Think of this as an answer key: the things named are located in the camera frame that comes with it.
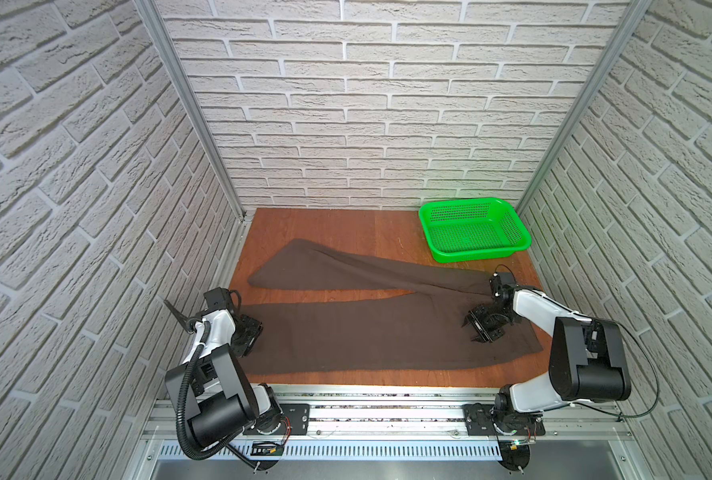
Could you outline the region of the brown trousers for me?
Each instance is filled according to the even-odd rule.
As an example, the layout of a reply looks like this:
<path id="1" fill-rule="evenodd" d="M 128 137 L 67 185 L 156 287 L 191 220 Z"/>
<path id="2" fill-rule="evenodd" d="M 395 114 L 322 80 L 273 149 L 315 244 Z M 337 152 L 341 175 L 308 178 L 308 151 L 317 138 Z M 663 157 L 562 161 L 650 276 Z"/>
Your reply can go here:
<path id="1" fill-rule="evenodd" d="M 508 363 L 543 347 L 525 320 L 478 342 L 465 315 L 492 303 L 484 271 L 425 266 L 289 242 L 249 279 L 271 290 L 397 290 L 376 300 L 247 305 L 264 331 L 242 361 L 251 375 L 342 370 L 457 370 Z"/>

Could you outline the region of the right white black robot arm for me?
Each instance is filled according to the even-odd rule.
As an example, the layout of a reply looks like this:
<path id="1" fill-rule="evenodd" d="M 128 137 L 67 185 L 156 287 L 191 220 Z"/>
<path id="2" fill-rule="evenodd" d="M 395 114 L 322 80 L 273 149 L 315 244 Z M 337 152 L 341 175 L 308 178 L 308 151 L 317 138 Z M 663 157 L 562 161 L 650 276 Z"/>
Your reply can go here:
<path id="1" fill-rule="evenodd" d="M 620 326 L 575 311 L 546 293 L 520 285 L 510 272 L 489 280 L 493 303 L 471 309 L 463 324 L 479 343 L 504 337 L 506 328 L 526 319 L 551 335 L 547 372 L 505 386 L 495 397 L 490 418 L 504 435 L 536 435 L 545 411 L 578 401 L 594 403 L 629 398 L 632 382 Z"/>

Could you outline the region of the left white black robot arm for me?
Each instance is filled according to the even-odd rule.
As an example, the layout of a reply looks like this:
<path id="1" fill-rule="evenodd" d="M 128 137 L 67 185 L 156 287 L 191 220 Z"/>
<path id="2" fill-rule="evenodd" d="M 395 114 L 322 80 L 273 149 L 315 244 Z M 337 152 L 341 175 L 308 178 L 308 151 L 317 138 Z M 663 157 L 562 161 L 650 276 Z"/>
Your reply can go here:
<path id="1" fill-rule="evenodd" d="M 165 303 L 193 337 L 182 363 L 166 373 L 165 386 L 178 442 L 196 460 L 215 455 L 248 429 L 270 435 L 285 428 L 273 389 L 250 383 L 240 364 L 263 332 L 262 323 L 241 312 L 236 290 L 215 288 L 204 297 L 207 307 L 190 316 Z"/>

